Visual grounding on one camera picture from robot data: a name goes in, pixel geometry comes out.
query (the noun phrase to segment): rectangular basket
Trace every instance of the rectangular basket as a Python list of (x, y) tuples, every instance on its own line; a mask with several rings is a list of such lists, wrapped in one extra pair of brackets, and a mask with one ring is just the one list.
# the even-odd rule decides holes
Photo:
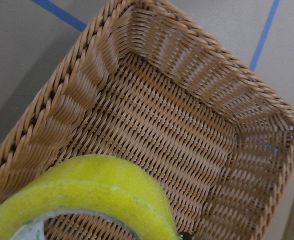
[[(0, 145), (0, 203), (84, 154), (142, 167), (195, 240), (262, 239), (294, 169), (294, 110), (170, 2), (109, 0)], [(85, 214), (45, 234), (132, 238)]]

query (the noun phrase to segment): adhesive tape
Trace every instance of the adhesive tape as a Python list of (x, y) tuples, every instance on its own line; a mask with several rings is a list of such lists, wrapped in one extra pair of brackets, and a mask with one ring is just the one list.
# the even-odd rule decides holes
[(127, 160), (86, 155), (56, 165), (1, 204), (0, 240), (44, 239), (43, 221), (70, 213), (114, 221), (138, 240), (179, 239), (168, 199), (151, 176)]

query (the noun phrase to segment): blue line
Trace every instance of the blue line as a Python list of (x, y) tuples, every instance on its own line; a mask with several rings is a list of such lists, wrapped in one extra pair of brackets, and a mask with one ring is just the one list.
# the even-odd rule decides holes
[(250, 69), (253, 71), (256, 70), (257, 63), (258, 63), (259, 58), (262, 54), (269, 30), (271, 29), (271, 26), (272, 26), (272, 23), (273, 23), (273, 20), (274, 20), (275, 14), (277, 12), (277, 8), (279, 6), (280, 1), (281, 0), (274, 0), (273, 1), (272, 7), (270, 9), (270, 12), (269, 12), (269, 15), (267, 18), (267, 21), (266, 21), (265, 26), (262, 30), (258, 45), (256, 47), (255, 53), (252, 57), (252, 60), (251, 60), (250, 66), (249, 66)]
[(52, 3), (49, 0), (32, 0), (35, 4), (41, 6), (42, 8), (46, 9), (48, 12), (54, 14), (61, 20), (65, 21), (69, 25), (73, 26), (75, 29), (79, 31), (83, 31), (86, 28), (86, 24), (74, 17), (73, 15), (69, 14), (56, 4)]

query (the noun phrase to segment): woven wicker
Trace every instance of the woven wicker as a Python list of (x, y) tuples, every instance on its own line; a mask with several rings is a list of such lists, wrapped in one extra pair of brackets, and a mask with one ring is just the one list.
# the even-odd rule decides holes
[[(166, 0), (109, 0), (0, 145), (0, 203), (74, 156), (127, 159), (195, 240), (262, 239), (294, 169), (294, 110)], [(132, 239), (62, 215), (48, 239)]]

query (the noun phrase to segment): roll of packing tape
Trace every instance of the roll of packing tape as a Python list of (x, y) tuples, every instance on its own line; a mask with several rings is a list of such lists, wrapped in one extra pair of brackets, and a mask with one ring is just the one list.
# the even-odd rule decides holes
[(86, 155), (62, 162), (0, 205), (0, 240), (44, 239), (43, 222), (62, 214), (101, 216), (138, 240), (179, 240), (168, 199), (135, 164)]

